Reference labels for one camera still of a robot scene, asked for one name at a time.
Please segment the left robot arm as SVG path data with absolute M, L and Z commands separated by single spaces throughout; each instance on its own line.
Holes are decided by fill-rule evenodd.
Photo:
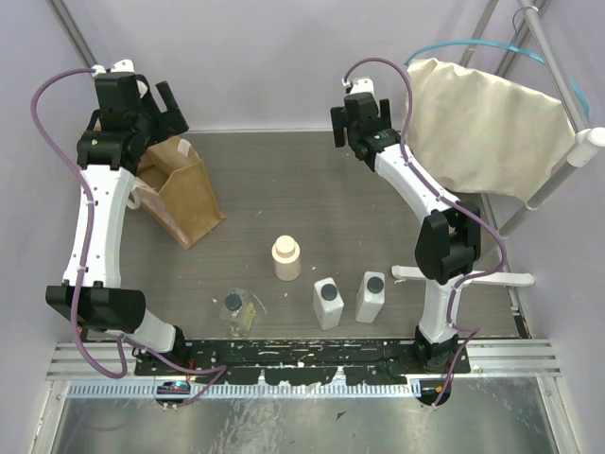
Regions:
M 123 335 L 157 352 L 156 364 L 177 375 L 189 363 L 182 330 L 153 315 L 142 291 L 121 287 L 119 253 L 141 158 L 188 126 L 166 82 L 157 85 L 166 106 L 161 111 L 147 79 L 134 70 L 93 73 L 98 107 L 71 164 L 81 184 L 74 247 L 61 283 L 47 287 L 45 300 L 79 328 Z

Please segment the white bottle black cap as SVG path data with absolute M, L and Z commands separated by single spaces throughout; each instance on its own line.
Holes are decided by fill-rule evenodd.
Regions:
M 386 299 L 385 274 L 366 271 L 356 295 L 355 320 L 358 323 L 373 323 Z
M 321 279 L 313 286 L 313 308 L 322 330 L 338 326 L 344 302 L 332 277 Z

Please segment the brown paper bag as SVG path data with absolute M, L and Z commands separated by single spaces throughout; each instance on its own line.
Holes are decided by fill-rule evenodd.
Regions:
M 119 134 L 92 141 L 78 159 L 95 203 L 90 253 L 120 248 L 125 213 L 142 208 L 185 249 L 210 233 L 220 212 L 205 164 L 191 144 L 170 137 L 130 156 Z

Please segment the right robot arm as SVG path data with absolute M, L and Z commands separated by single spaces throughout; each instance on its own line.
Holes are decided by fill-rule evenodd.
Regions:
M 401 145 L 386 99 L 377 101 L 371 92 L 350 92 L 330 115 L 335 145 L 350 147 L 359 161 L 397 191 L 421 223 L 414 257 L 425 278 L 425 292 L 412 352 L 420 369 L 437 372 L 457 350 L 453 320 L 459 297 L 449 301 L 454 284 L 472 271 L 481 253 L 479 224 L 459 210 L 479 216 L 480 209 L 443 190 Z

